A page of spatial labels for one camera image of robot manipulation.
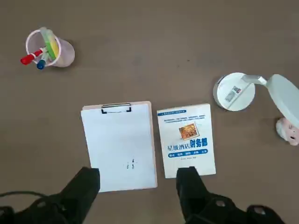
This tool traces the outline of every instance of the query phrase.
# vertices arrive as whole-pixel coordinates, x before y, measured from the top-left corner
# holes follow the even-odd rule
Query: book
[[[209,104],[159,110],[157,116],[166,178],[192,166],[199,175],[216,174]]]

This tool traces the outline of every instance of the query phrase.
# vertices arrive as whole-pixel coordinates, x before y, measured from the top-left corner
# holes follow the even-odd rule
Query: green highlighter
[[[56,59],[56,57],[55,57],[54,51],[51,47],[50,41],[49,41],[48,36],[47,36],[47,28],[46,27],[41,27],[39,30],[41,31],[41,34],[43,36],[43,41],[45,41],[46,48],[48,50],[50,58],[52,59],[52,61],[54,61]]]

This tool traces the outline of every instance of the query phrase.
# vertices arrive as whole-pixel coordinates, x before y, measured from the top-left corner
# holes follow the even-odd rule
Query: blue pen
[[[49,53],[43,53],[42,58],[40,59],[40,61],[37,63],[36,67],[40,70],[44,69],[46,62],[49,58]]]

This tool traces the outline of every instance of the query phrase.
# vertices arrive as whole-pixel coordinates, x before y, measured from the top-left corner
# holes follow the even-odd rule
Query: brown table
[[[210,103],[217,174],[203,177],[208,189],[297,223],[299,150],[274,131],[281,114],[267,90],[258,86],[248,109],[227,112],[212,87],[235,71],[279,73],[299,86],[298,1],[51,2],[1,4],[0,192],[59,192],[89,166],[82,106],[149,100],[158,188],[99,194],[85,223],[183,223],[175,180],[164,178],[156,110]],[[71,67],[21,65],[26,37],[40,26],[73,44]],[[0,204],[22,209],[33,200]]]

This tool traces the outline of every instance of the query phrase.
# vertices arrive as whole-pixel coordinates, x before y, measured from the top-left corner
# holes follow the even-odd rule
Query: marker
[[[49,58],[48,52],[43,53],[41,60],[37,63],[36,67],[40,70],[44,69],[46,62]]]
[[[55,54],[55,58],[57,58],[58,54],[59,54],[59,47],[58,47],[58,44],[57,44],[57,42],[55,40],[55,36],[53,34],[53,31],[50,30],[50,29],[47,29],[47,36],[48,36],[48,40],[50,42],[50,45],[52,47],[52,50],[53,50],[53,52]]]
[[[36,59],[36,57],[40,56],[41,53],[45,53],[45,52],[47,52],[46,47],[40,48],[38,51],[34,53],[30,53],[29,55],[21,58],[21,62],[24,65],[30,64],[34,59]]]
[[[40,27],[39,30],[41,31],[41,34],[43,36],[43,41],[46,44],[46,48],[48,50],[50,58],[51,58],[52,61],[54,61],[56,59],[56,57],[55,57],[55,54],[54,54],[53,49],[51,47],[51,43],[50,43],[49,38],[48,38],[47,28],[46,27]]]

